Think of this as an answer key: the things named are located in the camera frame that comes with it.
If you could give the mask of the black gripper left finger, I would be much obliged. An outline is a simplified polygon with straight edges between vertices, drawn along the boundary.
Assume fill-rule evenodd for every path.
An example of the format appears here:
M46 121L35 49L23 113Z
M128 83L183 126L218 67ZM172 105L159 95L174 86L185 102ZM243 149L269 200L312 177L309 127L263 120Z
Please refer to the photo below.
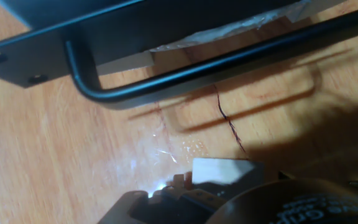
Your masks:
M205 190L188 190L185 175L176 174L169 185L151 197L142 190L126 192L98 223L206 223L225 203L223 198Z

